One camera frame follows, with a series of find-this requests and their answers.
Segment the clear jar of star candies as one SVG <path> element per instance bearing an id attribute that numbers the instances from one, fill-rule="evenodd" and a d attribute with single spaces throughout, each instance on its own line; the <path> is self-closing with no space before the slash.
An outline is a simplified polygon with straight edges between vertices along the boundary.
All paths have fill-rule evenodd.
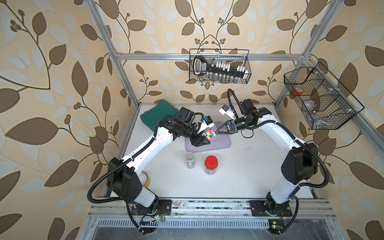
<path id="1" fill-rule="evenodd" d="M 216 133 L 216 130 L 217 127 L 213 125 L 203 130 L 202 135 L 205 136 L 210 142 L 212 142 L 220 137 L 220 135 Z"/>

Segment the red lidded clear jar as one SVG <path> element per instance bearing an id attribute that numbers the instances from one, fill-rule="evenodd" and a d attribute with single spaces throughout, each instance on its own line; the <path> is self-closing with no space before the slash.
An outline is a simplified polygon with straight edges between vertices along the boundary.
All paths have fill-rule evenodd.
<path id="1" fill-rule="evenodd" d="M 205 160 L 205 172 L 208 175 L 213 175 L 216 173 L 219 162 L 215 156 L 208 156 Z"/>

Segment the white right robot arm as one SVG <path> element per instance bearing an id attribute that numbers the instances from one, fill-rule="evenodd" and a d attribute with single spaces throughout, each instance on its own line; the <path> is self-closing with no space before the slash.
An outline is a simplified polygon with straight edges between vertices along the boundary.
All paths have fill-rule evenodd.
<path id="1" fill-rule="evenodd" d="M 241 130 L 261 129 L 286 154 L 281 165 L 282 177 L 267 194 L 262 206 L 267 215 L 279 215 L 302 187 L 320 189 L 328 185 L 330 173 L 319 157 L 318 147 L 297 138 L 268 109 L 251 107 L 244 111 L 241 118 L 237 118 L 231 107 L 226 105 L 219 112 L 229 116 L 230 120 L 218 127 L 217 134 L 232 135 Z"/>

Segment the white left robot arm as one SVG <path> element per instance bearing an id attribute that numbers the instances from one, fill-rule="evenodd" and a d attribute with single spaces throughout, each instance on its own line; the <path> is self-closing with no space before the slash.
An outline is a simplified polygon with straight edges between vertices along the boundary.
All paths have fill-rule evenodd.
<path id="1" fill-rule="evenodd" d="M 114 158 L 108 164 L 106 174 L 97 179 L 87 193 L 87 199 L 93 204 L 109 203 L 122 200 L 127 204 L 136 203 L 150 211 L 158 207 L 159 197 L 143 186 L 139 176 L 150 161 L 176 138 L 184 137 L 195 147 L 209 145 L 211 141 L 196 123 L 187 123 L 180 117 L 166 118 L 156 125 L 156 130 L 136 150 L 122 159 Z M 117 197 L 96 199 L 93 192 L 104 180 L 108 188 Z"/>

